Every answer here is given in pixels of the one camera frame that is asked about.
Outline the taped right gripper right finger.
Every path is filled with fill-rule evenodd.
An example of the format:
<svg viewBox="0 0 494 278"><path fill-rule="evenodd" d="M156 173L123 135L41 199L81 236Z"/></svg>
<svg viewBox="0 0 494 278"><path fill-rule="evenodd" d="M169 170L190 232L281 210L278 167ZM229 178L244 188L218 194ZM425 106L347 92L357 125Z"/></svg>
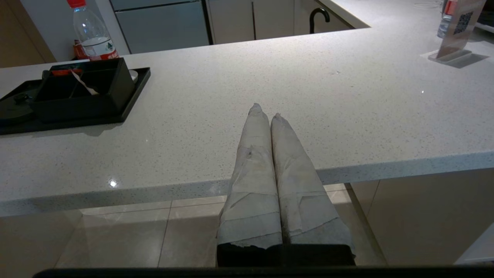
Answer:
<svg viewBox="0 0 494 278"><path fill-rule="evenodd" d="M309 264L355 265L351 232L286 118L271 121L273 162L284 243Z"/></svg>

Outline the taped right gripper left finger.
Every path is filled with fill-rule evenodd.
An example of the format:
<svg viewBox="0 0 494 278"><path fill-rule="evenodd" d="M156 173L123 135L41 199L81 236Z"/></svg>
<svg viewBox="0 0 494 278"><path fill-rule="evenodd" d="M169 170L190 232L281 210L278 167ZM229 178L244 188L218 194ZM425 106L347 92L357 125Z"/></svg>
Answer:
<svg viewBox="0 0 494 278"><path fill-rule="evenodd" d="M283 244L270 125L261 106L249 110L220 213L218 267L263 267Z"/></svg>

